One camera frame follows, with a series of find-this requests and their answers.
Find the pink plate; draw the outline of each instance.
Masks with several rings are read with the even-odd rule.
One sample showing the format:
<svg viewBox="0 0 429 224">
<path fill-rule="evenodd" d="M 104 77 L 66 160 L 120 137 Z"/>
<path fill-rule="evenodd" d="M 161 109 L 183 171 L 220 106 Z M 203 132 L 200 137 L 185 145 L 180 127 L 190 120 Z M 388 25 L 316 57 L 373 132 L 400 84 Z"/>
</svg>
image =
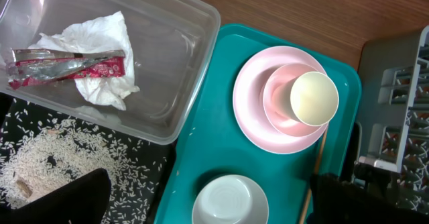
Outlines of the pink plate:
<svg viewBox="0 0 429 224">
<path fill-rule="evenodd" d="M 317 141 L 328 126 L 325 124 L 305 137 L 293 137 L 275 130 L 265 116 L 261 95 L 269 76 L 279 67 L 296 62 L 326 74 L 317 60 L 306 52 L 289 46 L 276 46 L 250 58 L 235 80 L 233 108 L 239 127 L 252 143 L 271 153 L 292 154 L 304 150 Z"/>
<path fill-rule="evenodd" d="M 305 137 L 314 133 L 320 126 L 309 126 L 300 123 L 289 117 L 280 115 L 272 103 L 273 92 L 280 86 L 286 85 L 291 80 L 301 76 L 307 72 L 314 72 L 316 69 L 303 63 L 291 63 L 279 67 L 268 78 L 267 83 L 263 89 L 263 110 L 268 118 L 268 121 L 280 133 L 284 133 L 294 137 Z"/>
</svg>

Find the food wrapper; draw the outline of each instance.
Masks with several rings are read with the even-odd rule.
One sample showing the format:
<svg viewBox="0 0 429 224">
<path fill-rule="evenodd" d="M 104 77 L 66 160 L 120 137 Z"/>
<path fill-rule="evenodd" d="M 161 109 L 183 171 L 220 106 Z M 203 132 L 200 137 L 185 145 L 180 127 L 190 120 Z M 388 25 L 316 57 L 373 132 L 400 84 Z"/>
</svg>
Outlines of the food wrapper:
<svg viewBox="0 0 429 224">
<path fill-rule="evenodd" d="M 64 79 L 125 75 L 125 53 L 122 50 L 94 54 L 47 49 L 13 50 L 12 56 L 13 62 L 8 64 L 7 73 L 13 89 Z"/>
</svg>

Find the chopstick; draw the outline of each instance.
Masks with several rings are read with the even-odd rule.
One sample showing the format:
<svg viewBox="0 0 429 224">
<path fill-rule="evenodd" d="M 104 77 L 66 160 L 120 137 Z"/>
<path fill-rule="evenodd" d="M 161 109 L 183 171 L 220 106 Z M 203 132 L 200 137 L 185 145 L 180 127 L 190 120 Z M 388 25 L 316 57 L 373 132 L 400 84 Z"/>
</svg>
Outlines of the chopstick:
<svg viewBox="0 0 429 224">
<path fill-rule="evenodd" d="M 317 174 L 319 172 L 320 163 L 322 162 L 322 154 L 324 149 L 324 143 L 326 142 L 326 136 L 328 135 L 328 128 L 326 128 L 326 131 L 323 134 L 322 143 L 320 144 L 319 153 L 317 154 L 316 164 L 314 165 L 313 174 Z M 301 217 L 299 224 L 304 224 L 307 216 L 307 209 L 308 205 L 310 204 L 311 199 L 311 188 L 308 187 L 306 200 L 304 202 L 304 206 L 302 207 Z"/>
</svg>

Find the white napkin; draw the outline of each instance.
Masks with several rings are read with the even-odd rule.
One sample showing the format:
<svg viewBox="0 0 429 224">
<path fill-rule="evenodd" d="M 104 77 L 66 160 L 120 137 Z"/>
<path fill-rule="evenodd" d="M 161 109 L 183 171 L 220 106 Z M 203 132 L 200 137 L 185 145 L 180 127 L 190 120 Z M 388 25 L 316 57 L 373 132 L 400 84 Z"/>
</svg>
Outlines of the white napkin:
<svg viewBox="0 0 429 224">
<path fill-rule="evenodd" d="M 140 91 L 134 85 L 133 49 L 129 42 L 127 26 L 122 13 L 99 17 L 84 23 L 68 26 L 62 34 L 47 36 L 29 49 L 51 49 L 67 52 L 96 53 L 108 50 L 125 52 L 125 76 L 113 78 L 74 79 L 76 87 L 85 100 L 97 105 L 112 105 L 119 110 L 126 110 L 122 99 L 130 93 Z"/>
</svg>

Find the wooden table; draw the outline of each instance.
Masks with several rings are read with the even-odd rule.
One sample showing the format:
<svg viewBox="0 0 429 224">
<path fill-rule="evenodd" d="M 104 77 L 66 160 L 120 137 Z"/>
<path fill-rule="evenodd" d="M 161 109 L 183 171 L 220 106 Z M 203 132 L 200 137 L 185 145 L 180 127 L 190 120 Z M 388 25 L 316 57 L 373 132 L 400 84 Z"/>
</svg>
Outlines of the wooden table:
<svg viewBox="0 0 429 224">
<path fill-rule="evenodd" d="M 357 69 L 370 39 L 429 25 L 429 0 L 202 0 L 244 23 Z"/>
</svg>

